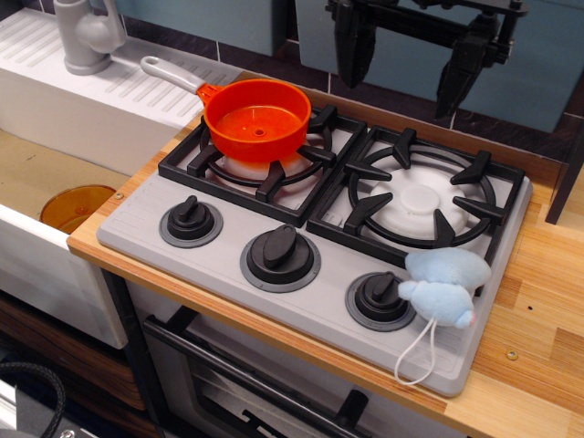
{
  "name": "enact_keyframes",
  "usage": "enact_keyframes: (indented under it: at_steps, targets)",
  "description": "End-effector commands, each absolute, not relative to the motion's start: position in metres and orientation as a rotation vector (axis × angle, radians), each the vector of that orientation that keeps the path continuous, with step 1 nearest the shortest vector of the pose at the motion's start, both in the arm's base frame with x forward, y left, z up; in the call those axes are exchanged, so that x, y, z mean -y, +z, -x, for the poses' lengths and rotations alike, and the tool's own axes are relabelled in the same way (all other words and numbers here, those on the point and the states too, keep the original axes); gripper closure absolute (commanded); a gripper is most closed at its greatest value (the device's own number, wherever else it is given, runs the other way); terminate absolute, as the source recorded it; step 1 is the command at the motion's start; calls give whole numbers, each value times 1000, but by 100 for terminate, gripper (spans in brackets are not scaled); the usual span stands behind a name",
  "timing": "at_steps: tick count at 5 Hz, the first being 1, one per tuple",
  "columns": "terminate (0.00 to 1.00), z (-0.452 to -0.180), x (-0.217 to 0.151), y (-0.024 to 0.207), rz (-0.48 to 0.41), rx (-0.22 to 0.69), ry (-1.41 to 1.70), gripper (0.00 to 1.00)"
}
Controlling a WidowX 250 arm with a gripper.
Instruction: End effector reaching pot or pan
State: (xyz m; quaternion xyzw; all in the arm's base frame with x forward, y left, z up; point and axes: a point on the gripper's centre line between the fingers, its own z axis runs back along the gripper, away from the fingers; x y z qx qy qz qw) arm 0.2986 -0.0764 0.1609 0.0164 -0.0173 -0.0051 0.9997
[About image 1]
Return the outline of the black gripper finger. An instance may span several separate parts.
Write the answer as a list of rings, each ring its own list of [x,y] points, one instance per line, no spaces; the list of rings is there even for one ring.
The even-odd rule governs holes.
[[[437,91],[435,118],[452,117],[464,101],[485,64],[492,65],[490,41],[484,37],[460,37],[454,41]]]
[[[376,26],[361,12],[337,12],[335,44],[338,75],[350,89],[364,81],[376,43]]]

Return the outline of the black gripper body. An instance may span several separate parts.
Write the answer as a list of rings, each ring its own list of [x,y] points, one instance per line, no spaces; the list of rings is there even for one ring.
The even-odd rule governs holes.
[[[494,61],[510,56],[517,21],[528,13],[525,1],[327,1],[334,26],[337,12],[361,12],[379,30],[453,48],[469,32],[483,32],[496,47]]]

